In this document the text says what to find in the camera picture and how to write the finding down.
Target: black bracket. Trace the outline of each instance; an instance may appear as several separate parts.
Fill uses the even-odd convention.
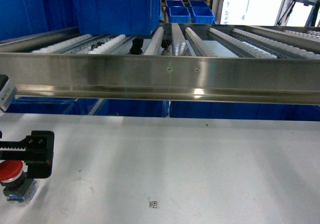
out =
[[[54,158],[53,131],[33,130],[21,141],[0,141],[0,160],[20,160],[28,166],[26,178],[45,179],[51,176]]]

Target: red emergency stop button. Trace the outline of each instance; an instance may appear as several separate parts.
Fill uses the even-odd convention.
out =
[[[0,163],[0,182],[15,178],[21,173],[24,163],[21,160],[5,160]]]

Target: stainless steel rail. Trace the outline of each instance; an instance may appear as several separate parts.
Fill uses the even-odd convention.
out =
[[[320,60],[6,53],[0,73],[22,96],[320,104]]]
[[[77,27],[50,31],[44,35],[26,36],[25,39],[0,44],[0,53],[31,52],[74,37],[80,36]]]

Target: blue plastic bin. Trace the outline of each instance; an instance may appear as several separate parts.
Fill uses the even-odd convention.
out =
[[[164,118],[168,114],[168,101],[106,99],[94,115]]]
[[[171,118],[320,122],[317,105],[172,101]]]
[[[207,3],[204,0],[189,0],[189,7],[202,7],[202,8],[208,8]]]
[[[190,12],[186,7],[167,7],[171,23],[190,23]]]
[[[48,31],[43,0],[0,0],[0,40]]]
[[[7,113],[88,115],[98,99],[21,97],[13,101]]]
[[[50,31],[78,25],[72,0],[43,0]]]
[[[167,7],[184,7],[185,6],[182,0],[166,0],[165,5]]]
[[[73,0],[82,34],[150,35],[160,0]]]
[[[208,7],[192,7],[191,17],[194,23],[212,24],[215,20],[215,15]]]
[[[0,0],[0,40],[74,26],[72,0]]]

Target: white table surface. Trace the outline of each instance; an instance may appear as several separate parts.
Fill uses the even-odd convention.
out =
[[[52,176],[1,224],[318,224],[320,123],[1,114],[54,131]],[[149,200],[159,208],[150,208]]]

